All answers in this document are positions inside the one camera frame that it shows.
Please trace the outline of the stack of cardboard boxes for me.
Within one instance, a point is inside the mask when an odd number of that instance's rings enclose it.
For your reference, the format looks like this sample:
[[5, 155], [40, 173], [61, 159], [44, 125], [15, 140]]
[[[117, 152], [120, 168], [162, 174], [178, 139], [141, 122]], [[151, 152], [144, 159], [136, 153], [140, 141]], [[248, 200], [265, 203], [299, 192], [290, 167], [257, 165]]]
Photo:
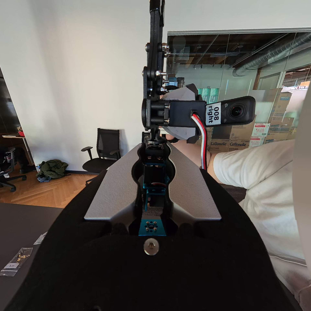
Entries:
[[287, 88], [252, 90], [256, 101], [255, 119], [247, 125], [215, 127], [207, 130], [209, 151], [230, 152], [294, 138], [294, 118], [285, 116], [293, 91]]

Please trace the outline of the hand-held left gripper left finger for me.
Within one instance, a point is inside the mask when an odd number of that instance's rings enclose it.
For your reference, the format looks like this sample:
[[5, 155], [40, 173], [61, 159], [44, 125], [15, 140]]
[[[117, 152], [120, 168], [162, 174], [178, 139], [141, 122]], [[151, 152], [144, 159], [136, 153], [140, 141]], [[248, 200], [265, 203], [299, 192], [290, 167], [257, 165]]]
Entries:
[[142, 157], [145, 144], [139, 143], [107, 170], [84, 219], [123, 223], [129, 228], [142, 219]]

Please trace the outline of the glass partition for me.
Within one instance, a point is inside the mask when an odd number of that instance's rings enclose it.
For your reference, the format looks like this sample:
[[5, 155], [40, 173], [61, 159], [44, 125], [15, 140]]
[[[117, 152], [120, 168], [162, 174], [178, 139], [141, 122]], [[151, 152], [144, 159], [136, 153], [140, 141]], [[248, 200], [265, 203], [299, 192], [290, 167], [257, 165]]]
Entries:
[[248, 75], [232, 72], [302, 32], [169, 35], [167, 70], [171, 85], [219, 88], [218, 101], [248, 96], [252, 90], [287, 88], [293, 96], [285, 116], [294, 118], [294, 138], [310, 84], [311, 47], [267, 64]]

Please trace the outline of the blue and black toy robot arm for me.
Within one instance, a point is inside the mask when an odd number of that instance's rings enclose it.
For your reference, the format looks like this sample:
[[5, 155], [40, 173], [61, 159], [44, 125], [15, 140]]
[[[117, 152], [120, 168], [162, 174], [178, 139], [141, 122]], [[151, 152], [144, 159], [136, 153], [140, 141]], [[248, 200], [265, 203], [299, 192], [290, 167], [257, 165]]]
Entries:
[[158, 236], [167, 236], [176, 230], [173, 220], [170, 219], [172, 204], [169, 201], [169, 183], [175, 176], [175, 167], [169, 160], [171, 150], [167, 146], [167, 139], [160, 136], [160, 126], [170, 125], [174, 117], [181, 117], [182, 121], [196, 124], [195, 128], [203, 137], [201, 145], [201, 167], [207, 170], [207, 131], [203, 122], [203, 101], [181, 101], [181, 108], [177, 108], [177, 100], [160, 100], [161, 95], [168, 93], [164, 84], [164, 59], [169, 57], [169, 45], [162, 42], [165, 15], [165, 1], [150, 1], [150, 42], [146, 44], [147, 66], [142, 71], [143, 102], [142, 124], [147, 134], [142, 133], [142, 143], [145, 152], [142, 157], [143, 181], [142, 202], [145, 212], [148, 204], [162, 203], [160, 216], [142, 215], [138, 235], [155, 239]]

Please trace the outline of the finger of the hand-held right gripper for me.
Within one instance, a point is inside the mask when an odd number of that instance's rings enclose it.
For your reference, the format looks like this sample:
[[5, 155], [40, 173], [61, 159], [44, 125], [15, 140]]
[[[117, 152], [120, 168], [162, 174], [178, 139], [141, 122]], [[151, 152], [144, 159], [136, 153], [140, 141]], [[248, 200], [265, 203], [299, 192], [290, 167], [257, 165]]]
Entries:
[[178, 88], [163, 95], [162, 100], [193, 101], [195, 93], [187, 87]]
[[195, 136], [195, 127], [162, 127], [168, 134], [181, 140], [187, 140], [190, 137]]

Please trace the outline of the dark green jacket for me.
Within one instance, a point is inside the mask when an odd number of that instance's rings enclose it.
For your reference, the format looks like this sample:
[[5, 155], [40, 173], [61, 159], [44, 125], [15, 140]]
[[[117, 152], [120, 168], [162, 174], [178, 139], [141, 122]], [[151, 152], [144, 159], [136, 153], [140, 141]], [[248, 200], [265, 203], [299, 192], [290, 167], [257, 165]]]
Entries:
[[58, 159], [43, 161], [39, 166], [36, 175], [39, 182], [49, 182], [51, 179], [59, 179], [66, 175], [68, 163]]

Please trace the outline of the green tissue packs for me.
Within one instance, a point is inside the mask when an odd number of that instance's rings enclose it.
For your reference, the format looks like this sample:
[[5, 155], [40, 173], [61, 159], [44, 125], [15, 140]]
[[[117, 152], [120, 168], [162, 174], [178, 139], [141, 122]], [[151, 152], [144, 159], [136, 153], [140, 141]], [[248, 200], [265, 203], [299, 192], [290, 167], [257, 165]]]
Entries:
[[207, 104], [216, 103], [219, 96], [219, 88], [199, 88], [198, 94], [202, 96], [202, 100]]

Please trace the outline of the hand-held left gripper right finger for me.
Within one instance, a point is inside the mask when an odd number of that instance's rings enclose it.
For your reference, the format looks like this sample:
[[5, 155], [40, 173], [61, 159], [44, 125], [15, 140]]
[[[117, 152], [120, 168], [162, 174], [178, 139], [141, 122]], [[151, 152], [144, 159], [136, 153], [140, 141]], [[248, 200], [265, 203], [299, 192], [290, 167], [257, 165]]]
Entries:
[[169, 160], [175, 167], [175, 176], [168, 186], [172, 202], [170, 218], [178, 226], [221, 220], [199, 167], [172, 144], [168, 143], [168, 146], [171, 150]]

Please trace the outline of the person's right hand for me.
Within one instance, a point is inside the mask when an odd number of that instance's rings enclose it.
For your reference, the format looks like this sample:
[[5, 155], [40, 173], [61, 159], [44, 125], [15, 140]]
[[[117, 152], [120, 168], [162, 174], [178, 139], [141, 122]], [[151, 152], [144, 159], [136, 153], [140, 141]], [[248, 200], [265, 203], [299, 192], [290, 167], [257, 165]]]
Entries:
[[199, 145], [187, 143], [186, 140], [178, 140], [178, 142], [171, 144], [197, 166], [201, 166], [201, 147]]

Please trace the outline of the silver air duct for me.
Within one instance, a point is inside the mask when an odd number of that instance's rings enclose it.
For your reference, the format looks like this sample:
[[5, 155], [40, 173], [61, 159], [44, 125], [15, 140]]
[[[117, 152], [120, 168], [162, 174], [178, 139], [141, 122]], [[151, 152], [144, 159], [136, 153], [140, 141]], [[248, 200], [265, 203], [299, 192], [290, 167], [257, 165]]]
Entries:
[[267, 50], [265, 53], [256, 56], [241, 67], [235, 68], [232, 72], [234, 77], [242, 77], [248, 75], [252, 70], [257, 70], [267, 64], [271, 64], [297, 52], [310, 48], [311, 33], [297, 34], [296, 37], [279, 46]]

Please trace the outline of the dark grey desk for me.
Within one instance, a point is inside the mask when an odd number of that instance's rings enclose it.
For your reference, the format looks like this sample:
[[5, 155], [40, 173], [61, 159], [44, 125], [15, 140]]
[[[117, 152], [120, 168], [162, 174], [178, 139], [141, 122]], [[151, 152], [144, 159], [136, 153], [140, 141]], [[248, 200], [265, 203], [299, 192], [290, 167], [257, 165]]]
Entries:
[[48, 231], [63, 209], [10, 203], [1, 203], [0, 209], [0, 269], [21, 248], [33, 247], [31, 256], [14, 277], [0, 277], [0, 310], [4, 310], [24, 281], [40, 246], [33, 243]]

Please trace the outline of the black mesh office chair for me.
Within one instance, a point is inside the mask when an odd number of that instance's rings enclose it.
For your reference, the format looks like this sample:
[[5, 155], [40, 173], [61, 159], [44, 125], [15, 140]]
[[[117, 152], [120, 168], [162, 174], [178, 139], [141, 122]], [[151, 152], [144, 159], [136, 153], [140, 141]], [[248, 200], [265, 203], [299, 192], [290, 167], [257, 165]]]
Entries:
[[88, 151], [90, 160], [85, 162], [82, 168], [91, 173], [107, 172], [107, 169], [121, 158], [119, 150], [119, 130], [97, 129], [96, 150], [98, 158], [92, 158], [91, 146], [81, 149]]

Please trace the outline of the small clear parts bags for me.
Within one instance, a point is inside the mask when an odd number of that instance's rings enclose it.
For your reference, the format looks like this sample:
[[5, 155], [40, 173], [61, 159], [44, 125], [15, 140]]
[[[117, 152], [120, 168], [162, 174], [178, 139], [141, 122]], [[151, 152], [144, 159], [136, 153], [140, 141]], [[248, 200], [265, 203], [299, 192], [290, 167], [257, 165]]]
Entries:
[[47, 232], [41, 234], [36, 241], [30, 238], [10, 239], [1, 245], [1, 277], [14, 277], [27, 260], [33, 260]]

